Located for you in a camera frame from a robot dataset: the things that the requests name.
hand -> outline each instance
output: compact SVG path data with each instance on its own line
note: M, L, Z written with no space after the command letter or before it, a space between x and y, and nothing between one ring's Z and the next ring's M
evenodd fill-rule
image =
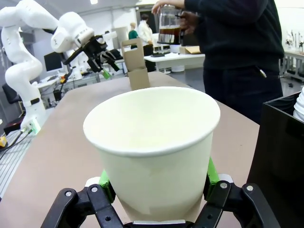
M183 12L180 22L180 28L185 30L185 34L192 34L199 23L199 17L194 13Z
M185 8L185 0L159 0L152 8L152 13L157 14L160 7L163 5L173 5L175 7L184 9Z

black sweater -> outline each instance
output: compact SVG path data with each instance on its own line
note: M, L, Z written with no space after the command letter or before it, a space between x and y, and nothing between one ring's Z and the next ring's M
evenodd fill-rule
M185 0L185 8L201 14L194 34L206 69L279 70L284 50L274 0Z

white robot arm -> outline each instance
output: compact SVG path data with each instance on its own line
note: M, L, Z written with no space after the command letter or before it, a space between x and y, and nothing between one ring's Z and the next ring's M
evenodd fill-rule
M65 65L84 52L93 71L100 72L104 62L118 70L113 55L106 50L107 45L98 42L102 36L95 36L78 14L69 12L57 20L34 0L21 0L15 7L1 9L2 43L8 59L15 63L5 74L6 82L20 95L27 112L21 128L30 129L33 120L45 114L40 92L29 82L42 72L42 64L23 45L19 28L24 25L52 33L51 46L60 53ZM70 56L64 54L72 49L76 51Z

beige table surface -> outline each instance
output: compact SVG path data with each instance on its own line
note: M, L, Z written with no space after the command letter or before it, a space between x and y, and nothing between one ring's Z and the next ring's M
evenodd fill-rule
M160 72L149 77L154 87L186 86ZM33 140L0 202L1 228L40 227L61 189L80 191L86 180L101 174L100 156L85 139L83 121L96 105L127 91L130 85L125 77L66 94ZM212 158L218 172L230 174L241 186L247 180L259 127L227 106L219 106L221 120L214 133ZM129 222L118 200L114 207L122 221ZM96 218L89 216L82 227L99 226ZM240 225L231 213L224 213L218 227Z

cardboard piece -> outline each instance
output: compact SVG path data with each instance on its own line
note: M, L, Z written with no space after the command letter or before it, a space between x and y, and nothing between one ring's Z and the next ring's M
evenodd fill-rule
M181 54L200 54L199 46L180 47Z
M147 68L128 72L128 77L132 90L150 88Z
M137 48L126 51L125 47L130 45L136 45ZM139 38L123 41L122 53L124 63L129 72L146 66L143 58L143 44Z
M136 45L137 48L129 51L125 50L126 46ZM130 39L122 42L122 53L124 63L128 70L128 77L132 90L145 89L150 87L148 70L143 58L143 44L138 39Z

